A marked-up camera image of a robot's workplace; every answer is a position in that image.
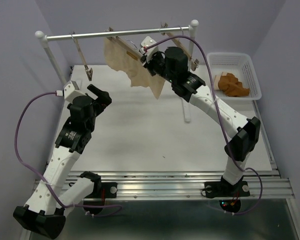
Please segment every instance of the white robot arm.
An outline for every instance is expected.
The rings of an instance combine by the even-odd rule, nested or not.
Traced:
[[[87,88],[98,98],[92,99],[81,92],[74,81],[69,81],[63,91],[57,91],[57,96],[63,96],[69,102],[70,117],[55,141],[52,157],[43,175],[46,181],[41,180],[24,206],[17,206],[13,212],[14,218],[25,229],[51,239],[62,231],[66,216],[73,210],[70,206],[101,189],[100,176],[86,171],[59,197],[71,168],[91,139],[96,117],[112,102],[107,92],[92,84]],[[48,187],[59,198],[60,204]]]
[[[188,58],[183,50],[179,47],[168,47],[164,54],[159,51],[158,46],[145,50],[155,43],[150,37],[146,37],[141,43],[142,66],[148,69],[152,76],[163,77],[171,83],[172,90],[179,97],[201,109],[220,124],[210,88],[200,77],[188,71]],[[241,197],[246,197],[250,193],[242,191],[242,186],[247,185],[247,182],[243,181],[243,169],[250,152],[259,140],[261,122],[256,117],[248,119],[218,97],[216,101],[224,130],[231,138],[230,151],[227,146],[224,147],[228,155],[226,169],[219,182],[205,183],[205,196],[230,197],[239,193]]]

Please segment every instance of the white table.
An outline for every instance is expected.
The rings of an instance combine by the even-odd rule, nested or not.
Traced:
[[[89,82],[81,65],[74,67],[71,80],[87,90],[94,84],[107,91],[112,104],[97,117],[92,139],[71,171],[94,172],[179,172],[223,171],[227,155],[220,126],[194,106],[190,106],[191,123],[185,123],[182,101],[165,83],[157,100],[149,88],[130,87],[122,71],[106,65],[92,65],[93,79]],[[195,72],[208,82],[205,66]],[[249,118],[255,116],[251,101],[228,102]],[[63,106],[57,135],[68,118]],[[246,164],[257,171],[271,171],[267,148],[260,135]]]

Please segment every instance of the floor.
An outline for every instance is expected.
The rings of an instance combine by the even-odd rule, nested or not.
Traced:
[[[242,202],[248,209],[254,200]],[[136,201],[122,203],[118,215],[85,216],[76,209],[57,240],[297,240],[287,202],[264,199],[252,212],[230,216],[218,201]],[[30,240],[46,240],[35,233]]]

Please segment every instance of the label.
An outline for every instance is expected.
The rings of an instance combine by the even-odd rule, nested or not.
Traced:
[[[189,76],[186,80],[187,80],[186,81],[187,84],[193,84],[193,83],[195,83],[197,81],[192,76]]]
[[[75,136],[77,135],[76,131],[71,131],[70,134],[68,135],[68,139],[73,141],[75,139]]]

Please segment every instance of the metal clip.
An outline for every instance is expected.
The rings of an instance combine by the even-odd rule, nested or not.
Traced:
[[[80,45],[79,45],[79,41],[73,37],[73,34],[76,34],[76,33],[73,32],[71,34],[71,37],[72,37],[72,40],[73,40],[73,42],[74,42],[74,44],[76,46],[76,49],[78,50],[78,53],[79,53],[80,58],[82,60],[82,63],[84,65],[86,76],[88,77],[88,80],[91,82],[92,81],[92,74],[93,74],[94,71],[93,71],[92,68],[89,69],[89,67],[87,65],[87,62],[86,62],[86,59],[85,59],[85,56],[84,56],[83,52],[81,51],[81,48],[80,48]]]

